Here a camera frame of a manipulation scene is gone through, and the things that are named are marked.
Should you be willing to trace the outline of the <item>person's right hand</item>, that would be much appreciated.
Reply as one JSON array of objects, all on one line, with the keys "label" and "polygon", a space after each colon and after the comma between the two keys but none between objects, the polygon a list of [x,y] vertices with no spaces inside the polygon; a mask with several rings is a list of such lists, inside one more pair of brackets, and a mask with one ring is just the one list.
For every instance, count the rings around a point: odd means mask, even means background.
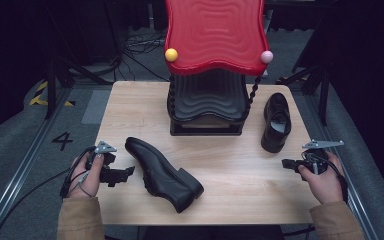
[{"label": "person's right hand", "polygon": [[343,169],[339,158],[331,152],[327,153],[328,161],[332,163],[334,168],[329,167],[320,175],[313,174],[304,166],[299,167],[299,173],[308,182],[314,197],[321,203],[333,203],[343,201],[343,191],[338,176],[343,174]]}]

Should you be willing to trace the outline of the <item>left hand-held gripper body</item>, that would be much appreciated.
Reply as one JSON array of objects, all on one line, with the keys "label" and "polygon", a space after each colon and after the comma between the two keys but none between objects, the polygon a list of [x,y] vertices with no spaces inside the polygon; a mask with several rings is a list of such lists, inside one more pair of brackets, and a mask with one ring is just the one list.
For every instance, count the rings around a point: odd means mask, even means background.
[{"label": "left hand-held gripper body", "polygon": [[121,183],[126,182],[128,179],[128,170],[111,169],[110,164],[115,161],[116,156],[114,152],[117,149],[105,141],[100,141],[97,146],[93,146],[90,150],[90,155],[86,161],[86,169],[90,170],[95,156],[102,154],[104,157],[103,166],[100,171],[100,182],[101,183]]}]

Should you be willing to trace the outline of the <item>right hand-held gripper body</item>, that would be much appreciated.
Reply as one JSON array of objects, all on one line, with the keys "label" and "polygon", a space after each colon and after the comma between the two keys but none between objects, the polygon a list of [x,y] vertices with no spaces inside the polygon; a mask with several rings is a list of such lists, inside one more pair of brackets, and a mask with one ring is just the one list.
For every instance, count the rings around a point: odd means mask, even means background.
[{"label": "right hand-held gripper body", "polygon": [[332,168],[339,175],[338,168],[328,160],[326,148],[342,146],[344,142],[340,141],[318,141],[311,140],[302,145],[304,151],[301,154],[302,159],[295,161],[294,171],[299,172],[298,167],[304,166],[311,173],[320,175],[328,168]]}]

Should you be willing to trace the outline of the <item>black leather shoe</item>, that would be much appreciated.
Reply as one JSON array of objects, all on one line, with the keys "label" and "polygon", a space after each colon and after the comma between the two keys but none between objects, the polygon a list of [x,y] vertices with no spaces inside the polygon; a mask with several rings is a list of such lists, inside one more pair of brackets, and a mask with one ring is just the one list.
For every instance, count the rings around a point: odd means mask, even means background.
[{"label": "black leather shoe", "polygon": [[183,168],[175,169],[151,144],[128,137],[125,149],[140,164],[146,190],[168,200],[177,213],[186,210],[204,192],[203,185]]},{"label": "black leather shoe", "polygon": [[279,92],[272,94],[264,108],[265,129],[261,146],[270,153],[282,150],[291,132],[292,124],[286,97]]}]

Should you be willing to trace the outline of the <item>black metal stand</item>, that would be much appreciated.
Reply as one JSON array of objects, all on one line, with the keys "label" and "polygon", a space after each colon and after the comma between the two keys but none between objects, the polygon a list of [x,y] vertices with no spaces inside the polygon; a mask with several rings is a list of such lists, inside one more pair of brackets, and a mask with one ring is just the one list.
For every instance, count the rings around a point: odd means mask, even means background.
[{"label": "black metal stand", "polygon": [[75,78],[107,85],[103,74],[121,63],[121,50],[111,20],[109,0],[41,0],[43,28],[49,55],[47,118],[62,105],[58,87],[71,89]]},{"label": "black metal stand", "polygon": [[319,89],[318,116],[321,123],[326,126],[327,99],[329,92],[329,54],[326,50],[328,35],[326,19],[321,19],[316,25],[308,42],[298,57],[292,69],[292,75],[280,77],[277,85],[289,85],[305,79],[301,87],[304,95],[313,95]]}]

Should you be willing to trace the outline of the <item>red and black shoe rack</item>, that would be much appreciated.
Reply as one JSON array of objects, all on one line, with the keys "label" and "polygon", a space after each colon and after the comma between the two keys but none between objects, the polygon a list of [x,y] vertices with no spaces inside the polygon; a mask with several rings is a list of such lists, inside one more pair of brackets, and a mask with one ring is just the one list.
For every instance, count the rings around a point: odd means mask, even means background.
[{"label": "red and black shoe rack", "polygon": [[272,61],[264,0],[165,0],[170,133],[239,135]]}]

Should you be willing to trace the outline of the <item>person's left hand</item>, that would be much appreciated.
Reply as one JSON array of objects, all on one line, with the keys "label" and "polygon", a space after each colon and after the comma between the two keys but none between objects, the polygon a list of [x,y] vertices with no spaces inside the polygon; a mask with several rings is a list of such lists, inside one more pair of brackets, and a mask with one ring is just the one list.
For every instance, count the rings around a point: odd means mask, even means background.
[{"label": "person's left hand", "polygon": [[104,157],[102,154],[97,154],[94,157],[92,167],[87,170],[86,162],[88,157],[89,153],[86,153],[80,160],[74,160],[76,167],[73,170],[67,198],[91,198],[96,196],[100,185],[100,171]]}]

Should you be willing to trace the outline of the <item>yellow and black floor tape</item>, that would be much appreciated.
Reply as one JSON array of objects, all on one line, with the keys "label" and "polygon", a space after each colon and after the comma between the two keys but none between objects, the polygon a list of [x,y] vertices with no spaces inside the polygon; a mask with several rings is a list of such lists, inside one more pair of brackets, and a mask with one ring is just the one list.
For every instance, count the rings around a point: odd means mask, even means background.
[{"label": "yellow and black floor tape", "polygon": [[47,99],[44,98],[44,93],[47,90],[47,88],[48,88],[48,82],[46,80],[42,81],[38,85],[37,90],[34,93],[33,97],[31,98],[29,104],[48,106],[49,102]]}]

